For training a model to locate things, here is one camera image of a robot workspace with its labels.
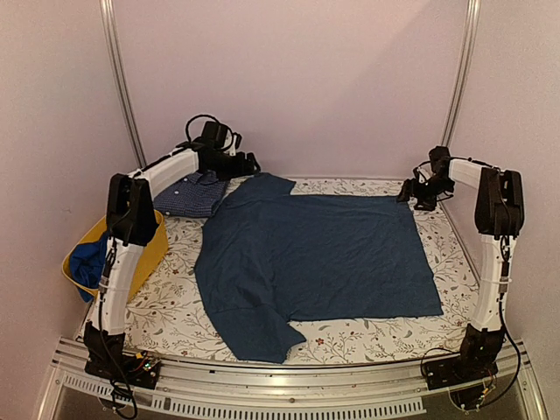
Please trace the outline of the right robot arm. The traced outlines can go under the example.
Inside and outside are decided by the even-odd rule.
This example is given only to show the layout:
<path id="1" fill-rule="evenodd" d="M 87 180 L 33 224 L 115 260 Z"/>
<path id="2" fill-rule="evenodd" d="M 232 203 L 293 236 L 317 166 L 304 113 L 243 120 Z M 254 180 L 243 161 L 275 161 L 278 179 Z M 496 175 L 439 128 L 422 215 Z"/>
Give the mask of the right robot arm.
<path id="1" fill-rule="evenodd" d="M 430 171 L 425 174 L 417 166 L 413 177 L 403 181 L 399 202 L 414 199 L 416 210 L 433 211 L 440 199 L 453 195 L 457 183 L 477 193 L 474 224 L 483 250 L 479 295 L 459 356 L 452 363 L 456 378 L 469 382 L 485 369 L 487 359 L 495 359 L 508 336 L 505 308 L 510 271 L 524 223 L 522 177 L 518 171 L 471 157 L 454 157 L 445 146 L 430 150 L 425 163 Z"/>

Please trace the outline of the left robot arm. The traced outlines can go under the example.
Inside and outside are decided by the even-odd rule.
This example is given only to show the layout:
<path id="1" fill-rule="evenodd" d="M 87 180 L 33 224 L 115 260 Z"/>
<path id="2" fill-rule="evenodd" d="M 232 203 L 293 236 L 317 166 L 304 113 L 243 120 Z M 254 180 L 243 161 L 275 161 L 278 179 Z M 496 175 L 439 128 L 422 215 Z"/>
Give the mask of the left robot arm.
<path id="1" fill-rule="evenodd" d="M 84 342 L 89 364 L 112 380 L 130 372 L 123 354 L 125 309 L 138 262 L 156 235 L 159 224 L 153 199 L 173 182 L 195 172 L 210 170 L 220 180 L 254 175 L 261 170 L 255 155 L 239 150 L 242 136 L 212 115 L 200 136 L 193 139 L 185 126 L 186 140 L 160 159 L 128 174 L 117 173 L 109 184 L 106 226 L 107 256 Z"/>

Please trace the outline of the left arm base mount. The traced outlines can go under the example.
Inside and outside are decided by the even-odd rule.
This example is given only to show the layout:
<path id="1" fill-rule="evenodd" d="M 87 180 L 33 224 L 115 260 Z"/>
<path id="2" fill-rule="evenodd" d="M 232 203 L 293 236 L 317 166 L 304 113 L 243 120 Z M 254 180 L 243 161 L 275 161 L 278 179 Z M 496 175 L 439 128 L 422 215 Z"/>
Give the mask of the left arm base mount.
<path id="1" fill-rule="evenodd" d="M 87 374 L 143 389 L 156 388 L 160 360 L 147 352 L 141 352 L 140 357 L 126 354 L 123 351 L 124 333 L 109 335 L 88 321 L 83 339 L 88 350 Z"/>

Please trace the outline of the teal blue t-shirt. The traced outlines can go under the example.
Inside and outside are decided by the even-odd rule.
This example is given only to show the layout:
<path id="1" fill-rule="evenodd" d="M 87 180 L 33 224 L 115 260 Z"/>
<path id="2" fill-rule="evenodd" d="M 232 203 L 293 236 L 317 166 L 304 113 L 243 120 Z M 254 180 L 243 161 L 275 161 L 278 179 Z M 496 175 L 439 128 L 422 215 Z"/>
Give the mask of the teal blue t-shirt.
<path id="1" fill-rule="evenodd" d="M 297 321 L 442 314 L 408 204 L 293 189 L 268 173 L 249 178 L 202 228 L 194 275 L 235 358 L 284 362 L 305 341 Z"/>

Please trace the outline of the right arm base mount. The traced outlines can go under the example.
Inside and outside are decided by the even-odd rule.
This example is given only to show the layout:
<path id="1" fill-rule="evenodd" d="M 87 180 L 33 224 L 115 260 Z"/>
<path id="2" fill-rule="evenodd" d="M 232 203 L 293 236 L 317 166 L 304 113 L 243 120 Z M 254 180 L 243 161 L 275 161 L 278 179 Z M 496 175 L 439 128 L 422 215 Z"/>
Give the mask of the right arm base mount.
<path id="1" fill-rule="evenodd" d="M 496 358 L 505 337 L 504 326 L 496 331 L 477 330 L 467 325 L 458 355 L 421 362 L 421 373 L 429 390 L 449 388 L 492 378 L 497 372 Z M 450 393 L 451 402 L 461 410 L 478 410 L 490 393 L 490 385 L 459 388 Z"/>

